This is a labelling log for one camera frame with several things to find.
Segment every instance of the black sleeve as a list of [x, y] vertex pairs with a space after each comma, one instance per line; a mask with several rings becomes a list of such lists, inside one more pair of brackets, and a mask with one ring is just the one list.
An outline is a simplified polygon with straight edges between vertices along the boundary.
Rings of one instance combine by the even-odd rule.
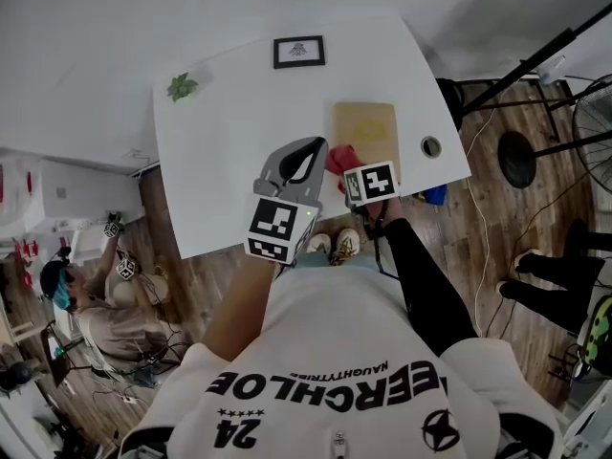
[[440, 356], [454, 343], [476, 338], [461, 296], [438, 268], [406, 219], [384, 229], [402, 284], [412, 328]]

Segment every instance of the red cloth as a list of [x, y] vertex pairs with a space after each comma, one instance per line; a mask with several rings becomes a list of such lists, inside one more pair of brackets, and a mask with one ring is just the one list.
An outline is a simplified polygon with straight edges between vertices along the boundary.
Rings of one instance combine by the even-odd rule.
[[[336, 146], [332, 148], [325, 160], [325, 169], [339, 176], [342, 176], [346, 170], [351, 170], [352, 168], [357, 168], [362, 165], [363, 163], [357, 158], [357, 154], [351, 145]], [[344, 193], [342, 182], [338, 182], [338, 190]]]

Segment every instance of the wooden floor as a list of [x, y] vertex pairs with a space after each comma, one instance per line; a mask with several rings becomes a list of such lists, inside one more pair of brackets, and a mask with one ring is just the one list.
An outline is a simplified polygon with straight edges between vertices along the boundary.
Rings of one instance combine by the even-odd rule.
[[[467, 88], [468, 98], [482, 89], [483, 86]], [[560, 88], [556, 86], [546, 87], [545, 93], [549, 97], [562, 96]], [[528, 98], [536, 98], [536, 90], [528, 83], [521, 82], [506, 94], [504, 100]], [[485, 111], [466, 118], [462, 128], [462, 142], [466, 149], [490, 114], [491, 111]], [[566, 107], [554, 114], [561, 140], [570, 140], [571, 110]], [[478, 323], [483, 331], [487, 330], [500, 303], [500, 297], [494, 291], [495, 283], [506, 276], [514, 255], [531, 247], [538, 247], [547, 254], [561, 255], [565, 233], [576, 217], [592, 225], [591, 192], [588, 181], [583, 179], [535, 219], [514, 250], [516, 239], [527, 228], [532, 216], [570, 186], [584, 170], [575, 153], [565, 152], [538, 160], [536, 181], [529, 188], [512, 188], [501, 176], [496, 155], [499, 138], [511, 130], [525, 134], [535, 149], [551, 145], [551, 127], [543, 107], [522, 106], [498, 110], [470, 154], [471, 188], [487, 219], [491, 243], [488, 269], [476, 305]], [[228, 287], [234, 270], [245, 256], [244, 252], [242, 247], [232, 247], [181, 260], [160, 170], [142, 176], [141, 192], [147, 214], [127, 227], [126, 240], [146, 271], [152, 271], [156, 264], [166, 268], [172, 288], [171, 309], [183, 321], [191, 337], [197, 340]], [[464, 298], [474, 317], [474, 295], [481, 279], [486, 248], [485, 232], [470, 198], [468, 182], [464, 180], [449, 185], [447, 201], [442, 208], [413, 198], [405, 198], [403, 203], [413, 228]], [[333, 234], [353, 223], [351, 216], [343, 216], [322, 223], [320, 228]], [[11, 297], [27, 296], [12, 294]], [[502, 305], [491, 325], [492, 337], [501, 335], [511, 309], [509, 302]], [[561, 354], [572, 340], [556, 325], [520, 305], [514, 309], [504, 339], [513, 346], [527, 381], [551, 404], [559, 405], [568, 389], [547, 374], [547, 370], [552, 368], [547, 356], [549, 353]], [[134, 426], [146, 406], [141, 403], [125, 404], [119, 396], [111, 393], [96, 394], [94, 401], [94, 391], [108, 390], [90, 377], [88, 371], [70, 374], [68, 381], [76, 391], [75, 396], [65, 386], [55, 389], [49, 378], [43, 380], [40, 386], [57, 401], [75, 425], [83, 428], [87, 437], [107, 443], [115, 429], [122, 437]], [[147, 403], [153, 398], [150, 390], [139, 389], [136, 394]]]

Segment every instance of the person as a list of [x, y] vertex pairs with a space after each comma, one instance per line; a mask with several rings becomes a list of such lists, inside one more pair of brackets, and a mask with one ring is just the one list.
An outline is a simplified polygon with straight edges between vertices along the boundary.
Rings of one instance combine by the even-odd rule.
[[120, 455], [560, 457], [552, 408], [507, 342], [476, 336], [399, 199], [382, 227], [399, 281], [353, 231], [335, 266], [325, 236], [274, 281], [245, 258]]
[[612, 266], [592, 256], [544, 256], [538, 249], [529, 249], [514, 259], [519, 274], [557, 284], [564, 290], [545, 290], [512, 278], [497, 283], [495, 290], [506, 299], [521, 303], [548, 318], [554, 324], [580, 337], [588, 330], [590, 316], [599, 301], [612, 292]]
[[108, 241], [91, 278], [68, 260], [52, 260], [40, 274], [40, 286], [59, 309], [75, 317], [81, 331], [86, 331], [83, 327], [87, 326], [102, 354], [121, 361], [141, 361], [144, 356], [162, 352], [168, 344], [167, 328], [145, 289], [151, 286], [155, 292], [162, 278], [132, 276], [116, 286], [114, 295], [122, 297], [111, 305], [106, 300], [106, 280], [115, 267], [118, 243], [118, 236]]

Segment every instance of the star logo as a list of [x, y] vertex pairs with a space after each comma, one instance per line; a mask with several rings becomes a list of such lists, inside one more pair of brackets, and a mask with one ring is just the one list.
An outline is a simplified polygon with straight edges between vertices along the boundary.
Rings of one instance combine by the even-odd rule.
[[423, 440], [434, 452], [442, 452], [457, 445], [459, 431], [450, 411], [439, 409], [425, 418]]

